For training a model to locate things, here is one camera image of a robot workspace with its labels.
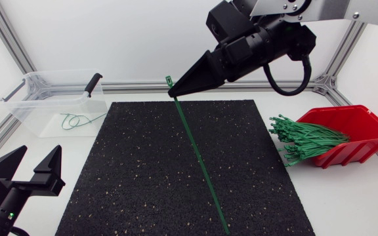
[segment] red plastic bin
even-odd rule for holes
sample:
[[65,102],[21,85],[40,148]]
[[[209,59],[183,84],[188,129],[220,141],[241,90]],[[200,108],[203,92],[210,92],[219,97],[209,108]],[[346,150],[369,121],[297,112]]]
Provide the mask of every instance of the red plastic bin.
[[350,136],[349,143],[339,144],[327,153],[313,157],[318,167],[345,166],[353,161],[363,163],[378,151],[378,117],[365,106],[314,108],[297,122],[324,125]]

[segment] green cable inside container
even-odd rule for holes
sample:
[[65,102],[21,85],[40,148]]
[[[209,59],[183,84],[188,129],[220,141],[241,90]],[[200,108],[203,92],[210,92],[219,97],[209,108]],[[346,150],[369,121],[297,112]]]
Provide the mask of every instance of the green cable inside container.
[[286,145],[278,151],[286,151],[284,157],[288,163],[286,167],[293,166],[305,159],[325,154],[339,144],[349,142],[349,137],[339,131],[312,123],[300,123],[292,121],[283,115],[271,117],[273,129],[271,134],[277,134],[278,140]]

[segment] clear plastic container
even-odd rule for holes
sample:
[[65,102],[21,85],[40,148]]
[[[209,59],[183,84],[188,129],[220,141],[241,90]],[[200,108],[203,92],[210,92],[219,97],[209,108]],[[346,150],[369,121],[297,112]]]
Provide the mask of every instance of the clear plastic container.
[[31,72],[1,103],[40,138],[96,136],[108,111],[100,78],[93,69]]

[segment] speckled black mat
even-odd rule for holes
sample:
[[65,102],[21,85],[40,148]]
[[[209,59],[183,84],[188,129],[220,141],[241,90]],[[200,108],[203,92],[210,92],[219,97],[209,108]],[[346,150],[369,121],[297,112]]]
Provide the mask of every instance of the speckled black mat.
[[[314,235],[254,101],[182,107],[231,235]],[[112,104],[56,234],[225,235],[174,102]]]

